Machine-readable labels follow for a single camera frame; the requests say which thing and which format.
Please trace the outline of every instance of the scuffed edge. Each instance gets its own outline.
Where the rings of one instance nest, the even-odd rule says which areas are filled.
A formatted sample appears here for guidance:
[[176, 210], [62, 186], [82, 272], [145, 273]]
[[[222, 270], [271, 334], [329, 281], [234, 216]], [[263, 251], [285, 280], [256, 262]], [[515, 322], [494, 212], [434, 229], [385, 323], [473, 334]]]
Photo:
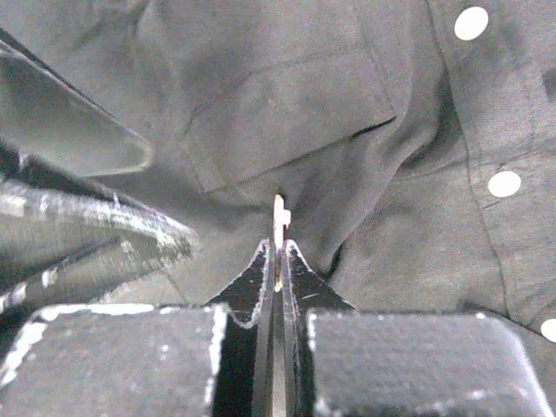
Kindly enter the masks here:
[[317, 315], [315, 313], [309, 313], [307, 320], [307, 336], [309, 349], [313, 353], [316, 351], [316, 329], [314, 328], [314, 322], [316, 319]]
[[[476, 314], [475, 317], [483, 319], [483, 317], [479, 316], [479, 314], [480, 313]], [[526, 370], [524, 377], [529, 383], [531, 390], [529, 391], [525, 387], [517, 387], [518, 393], [523, 397], [530, 395], [534, 397], [535, 402], [542, 410], [542, 415], [553, 415], [550, 403], [548, 402], [546, 394], [540, 385], [539, 379], [534, 371], [533, 363], [531, 362], [520, 337], [500, 320], [490, 320], [489, 324], [493, 328], [497, 328], [497, 331], [503, 332], [507, 339], [511, 339], [511, 346], [508, 346], [510, 343], [507, 343], [506, 348], [509, 348], [512, 351], [512, 355], [521, 362], [521, 368]]]
[[342, 417], [344, 413], [341, 410], [333, 410], [327, 404], [327, 401], [319, 397], [317, 401], [314, 402], [313, 405], [314, 415], [317, 417]]
[[[220, 371], [220, 364], [222, 361], [222, 341], [226, 335], [226, 326], [228, 323], [228, 310], [224, 306], [214, 306], [215, 324], [212, 327], [212, 340], [208, 346], [208, 357], [210, 359], [210, 370], [212, 374], [207, 380], [204, 395], [205, 404], [207, 405], [209, 405], [215, 397], [216, 377]], [[210, 307], [204, 308], [205, 312], [209, 312], [210, 310]]]
[[16, 342], [3, 360], [0, 367], [0, 388], [5, 387], [17, 377], [17, 369], [23, 363], [31, 347], [43, 338], [47, 325], [41, 322], [27, 322], [23, 325]]
[[179, 307], [163, 307], [160, 310], [158, 310], [158, 313], [161, 315], [165, 315], [165, 314], [170, 314], [170, 313], [176, 313], [178, 311], [181, 311], [182, 309]]
[[8, 308], [21, 305], [27, 297], [27, 282], [19, 282], [11, 291], [0, 295], [0, 314]]
[[[115, 287], [114, 289], [108, 291], [107, 293], [104, 293], [102, 296], [95, 298], [94, 300], [92, 300], [92, 302], [97, 302], [97, 303], [101, 303], [101, 304], [105, 304], [105, 303], [114, 303], [114, 298], [117, 297], [118, 293], [127, 293], [128, 290], [130, 290], [130, 287], [135, 285], [135, 284], [139, 284], [141, 282], [146, 282], [149, 280], [148, 277], [151, 276], [151, 274], [161, 274], [160, 276], [170, 285], [172, 284], [171, 280], [169, 279], [168, 275], [171, 272], [171, 269], [175, 268], [177, 265], [183, 263], [185, 261], [185, 256], [182, 253], [177, 253], [175, 256], [175, 259], [172, 260], [171, 258], [167, 257], [167, 256], [162, 256], [159, 258], [151, 258], [145, 261], [141, 261], [141, 267], [144, 268], [144, 270], [148, 271], [146, 275], [141, 276], [140, 278], [137, 278], [135, 280], [132, 281], [124, 281], [121, 284], [119, 284], [117, 287]], [[175, 303], [181, 303], [181, 302], [187, 302], [187, 299], [184, 299], [180, 296], [181, 300], [176, 301]]]
[[41, 274], [41, 283], [43, 284], [43, 288], [48, 288], [49, 286], [56, 284], [57, 280], [58, 267], [46, 269]]
[[241, 271], [241, 273], [238, 274], [232, 282], [230, 282], [226, 287], [224, 287], [222, 289], [222, 291], [220, 291], [220, 293], [211, 297], [211, 300], [213, 300], [214, 298], [221, 296], [222, 293], [224, 291], [226, 291], [226, 289], [233, 286], [237, 280], [240, 280], [243, 277], [243, 275], [245, 274], [245, 271], [250, 269], [251, 266], [255, 263], [255, 261], [256, 261], [256, 259], [259, 255], [268, 255], [267, 259], [264, 263], [264, 269], [262, 270], [262, 273], [266, 277], [266, 279], [262, 280], [262, 285], [259, 288], [259, 298], [258, 298], [258, 301], [255, 304], [255, 306], [253, 307], [253, 311], [251, 312], [251, 320], [249, 320], [248, 322], [243, 322], [243, 321], [241, 321], [237, 318], [237, 316], [235, 315], [235, 313], [232, 309], [230, 309], [230, 311], [228, 312], [229, 315], [231, 316], [232, 320], [234, 321], [234, 323], [237, 324], [241, 328], [252, 328], [256, 323], [258, 323], [259, 316], [260, 316], [260, 313], [261, 313], [262, 303], [264, 302], [265, 293], [266, 293], [266, 290], [267, 290], [267, 285], [268, 285], [268, 280], [269, 280], [269, 270], [268, 269], [270, 267], [270, 256], [272, 256], [272, 254], [270, 253], [271, 251], [269, 250], [269, 248], [270, 248], [270, 240], [269, 239], [263, 239], [262, 241], [260, 241], [259, 246], [257, 247], [254, 255], [251, 257], [251, 260], [249, 261], [249, 264], [247, 265], [247, 267], [245, 267], [245, 269], [243, 269]]
[[[319, 280], [322, 281], [322, 278], [320, 278], [320, 276], [313, 269], [311, 269], [311, 267], [309, 267], [309, 264], [305, 260], [305, 257], [303, 256], [303, 253], [300, 251], [299, 247], [297, 246], [297, 243], [295, 243], [295, 241], [292, 241], [291, 239], [288, 239], [288, 240], [286, 240], [286, 251], [287, 251], [287, 254], [288, 254], [288, 261], [289, 261], [289, 257], [292, 255], [292, 250], [295, 250], [295, 252], [297, 252], [297, 256], [301, 259], [301, 261], [303, 262], [303, 265], [305, 265], [305, 268], [307, 268], [307, 270], [311, 274], [314, 274], [314, 276], [316, 278], [318, 278]], [[330, 290], [333, 291], [349, 307], [351, 307], [353, 310], [357, 310], [357, 308], [352, 303], [350, 303], [349, 301], [346, 301], [342, 296], [340, 296], [333, 289], [331, 289], [331, 287], [328, 286], [328, 284], [326, 282], [323, 281], [323, 283], [326, 284], [326, 286], [328, 288], [330, 288]]]
[[0, 213], [22, 217], [28, 210], [38, 220], [45, 219], [46, 214], [51, 213], [60, 222], [78, 219], [91, 226], [107, 225], [152, 237], [156, 239], [160, 250], [186, 249], [189, 252], [199, 240], [192, 228], [160, 213], [54, 189], [32, 189], [15, 180], [0, 185], [0, 202]]
[[89, 311], [93, 314], [124, 315], [148, 313], [155, 310], [153, 304], [60, 304], [41, 308], [37, 316], [46, 321], [54, 321], [60, 314], [75, 314], [79, 311]]

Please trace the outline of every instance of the shirt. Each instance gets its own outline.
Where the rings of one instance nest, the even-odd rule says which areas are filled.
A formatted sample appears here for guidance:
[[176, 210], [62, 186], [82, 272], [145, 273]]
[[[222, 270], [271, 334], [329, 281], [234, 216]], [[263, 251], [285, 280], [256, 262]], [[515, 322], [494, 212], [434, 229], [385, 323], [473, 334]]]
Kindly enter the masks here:
[[[555, 21], [549, 0], [0, 9], [11, 35], [154, 145], [144, 171], [99, 180], [197, 231], [198, 256], [172, 272], [189, 301], [244, 268], [282, 194], [288, 237], [340, 295], [504, 315], [553, 407]], [[144, 285], [116, 298], [141, 301]]]

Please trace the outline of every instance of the white paint chip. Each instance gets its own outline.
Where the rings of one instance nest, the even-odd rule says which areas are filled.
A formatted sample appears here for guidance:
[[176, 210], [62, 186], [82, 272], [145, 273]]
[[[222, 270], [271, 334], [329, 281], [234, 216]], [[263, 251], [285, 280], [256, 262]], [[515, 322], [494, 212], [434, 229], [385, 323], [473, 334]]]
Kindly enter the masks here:
[[25, 300], [26, 291], [27, 291], [27, 282], [18, 283], [11, 293], [12, 304], [14, 305], [21, 304]]
[[15, 345], [6, 355], [0, 368], [0, 373], [3, 375], [0, 387], [16, 378], [17, 368], [23, 363], [23, 358], [31, 350], [31, 346], [43, 338], [46, 327], [44, 323], [28, 323], [22, 327]]
[[470, 7], [461, 12], [455, 21], [453, 32], [462, 41], [472, 41], [488, 26], [488, 13], [482, 7]]
[[212, 401], [212, 393], [215, 389], [215, 377], [211, 376], [208, 378], [207, 386], [205, 387], [205, 404], [210, 404]]
[[473, 392], [469, 395], [469, 397], [470, 397], [472, 400], [476, 400], [476, 401], [482, 400], [482, 399], [485, 398], [486, 396], [487, 396], [487, 393], [486, 393], [486, 391], [484, 391], [484, 390], [473, 391]]
[[153, 311], [152, 304], [62, 304], [40, 310], [40, 316], [46, 321], [54, 321], [60, 314], [75, 314], [78, 311], [90, 311], [95, 314], [123, 315], [140, 314]]
[[133, 246], [129, 241], [123, 241], [122, 243], [120, 243], [120, 246], [122, 247], [123, 252], [126, 254], [133, 252]]
[[9, 306], [10, 295], [2, 295], [0, 297], [0, 314]]
[[25, 214], [25, 204], [27, 200], [16, 195], [0, 196], [0, 213], [4, 215], [13, 215], [14, 217], [23, 217]]
[[316, 330], [314, 328], [314, 322], [316, 321], [316, 314], [311, 313], [308, 317], [307, 323], [307, 333], [308, 333], [308, 345], [311, 352], [316, 350]]
[[218, 371], [220, 370], [220, 350], [222, 340], [224, 339], [224, 334], [226, 332], [227, 321], [228, 315], [222, 307], [217, 306], [215, 308], [215, 325], [212, 327], [212, 341], [210, 342], [210, 346], [208, 347], [212, 375], [217, 375]]
[[58, 270], [57, 268], [47, 269], [41, 275], [41, 282], [43, 283], [43, 288], [47, 288], [50, 285], [56, 283], [58, 279]]
[[160, 310], [160, 314], [169, 314], [177, 310], [179, 310], [178, 307], [165, 307]]
[[332, 415], [332, 410], [324, 398], [319, 398], [313, 405], [313, 410], [318, 415]]
[[48, 209], [48, 207], [49, 207], [49, 204], [46, 201], [46, 195], [43, 195], [41, 197], [41, 204], [39, 205], [38, 209], [42, 214], [44, 214], [44, 213], [46, 213], [46, 210]]
[[549, 319], [542, 323], [540, 333], [549, 341], [556, 343], [556, 319]]
[[518, 192], [521, 178], [515, 172], [503, 171], [493, 176], [488, 182], [488, 190], [499, 198], [509, 197]]

